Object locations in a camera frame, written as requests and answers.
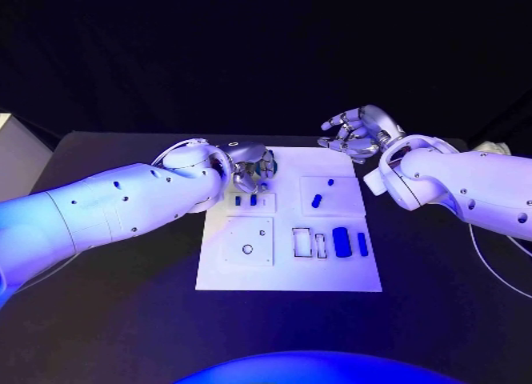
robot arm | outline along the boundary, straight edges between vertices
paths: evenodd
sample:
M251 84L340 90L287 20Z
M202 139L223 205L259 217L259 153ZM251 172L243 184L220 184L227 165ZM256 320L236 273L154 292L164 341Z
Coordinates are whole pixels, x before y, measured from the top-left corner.
M214 147L191 139L170 147L151 166L122 166L0 202L0 306L56 262L210 208L232 173L235 186L253 192L256 165L271 177L272 154L261 144Z
M337 115L321 129L336 124L343 124L337 137L320 138L320 145L360 164L383 152L379 167L363 178L374 195L387 191L406 210L441 204L464 222L532 241L532 159L459 153L438 138L405 136L374 106Z

black tabletop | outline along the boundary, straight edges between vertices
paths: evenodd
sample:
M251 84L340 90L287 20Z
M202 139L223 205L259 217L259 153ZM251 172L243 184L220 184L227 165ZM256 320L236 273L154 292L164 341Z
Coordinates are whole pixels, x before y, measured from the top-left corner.
M150 163L190 137L73 132L34 191ZM204 138L315 146L311 137ZM356 166L357 176L373 167ZM370 354L467 382L532 382L532 300L487 271L467 225L441 206L406 212L360 184L382 293L196 291L204 213L189 214L83 252L11 297L0 311L0 383L170 382L282 350ZM482 250L497 254L500 238Z

white cable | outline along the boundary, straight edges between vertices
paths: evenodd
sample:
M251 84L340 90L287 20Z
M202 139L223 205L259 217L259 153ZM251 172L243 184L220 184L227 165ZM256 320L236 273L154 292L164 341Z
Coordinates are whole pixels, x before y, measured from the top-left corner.
M511 243L517 246L517 248L532 257L532 253L526 250L526 248L519 244L519 241L511 238L510 236L507 236L507 238L510 239Z
M49 278L73 260L75 258L79 256L80 252L78 254L75 254L68 260L66 262L49 273L46 274L44 276L42 276L40 278L37 278L37 280L34 280L30 284L27 285L23 285L20 286L20 288L17 289L17 291L14 292L14 294L17 294L19 292L21 292L23 290L26 290L27 288L30 288L34 284L39 284L42 280L44 280L46 278Z
M532 298L532 296L529 294L526 294L521 290L519 290L500 276L498 274L494 272L494 270L490 268L490 265L487 264L487 262L484 261L484 258L482 258L482 255L481 255L481 251L478 250L478 247L477 247L477 241L475 241L475 235L472 234L472 227L471 227L471 224L468 225L470 226L470 234L471 234L471 241L472 241L472 246L475 247L475 251L477 251L477 255L478 255L478 258L481 259L481 262L484 264L484 266L488 268L488 271L493 273L493 275L497 277L497 279L517 292L520 293L523 296L526 296L527 298Z

blue block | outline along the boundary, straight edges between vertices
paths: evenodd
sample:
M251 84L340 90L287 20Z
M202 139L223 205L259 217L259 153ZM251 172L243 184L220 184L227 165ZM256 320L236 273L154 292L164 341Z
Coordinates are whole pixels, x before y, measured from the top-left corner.
M337 258L347 258L351 256L348 231L343 226L333 229L333 243Z
M366 235L361 232L357 234L357 245L360 246L360 255L367 256Z
M314 201L311 202L311 206L312 206L314 208L317 208L317 207L320 206L320 201L321 201L321 195L317 194L317 195L314 196Z

blue rectangular block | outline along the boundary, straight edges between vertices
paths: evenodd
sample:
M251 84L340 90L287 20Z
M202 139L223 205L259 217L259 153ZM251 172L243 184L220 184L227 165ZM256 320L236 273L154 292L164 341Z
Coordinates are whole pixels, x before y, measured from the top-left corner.
M333 229L333 243L337 258L347 258L351 256L348 231L343 226Z
M366 235L361 232L357 233L357 245L360 246L360 255L367 256Z

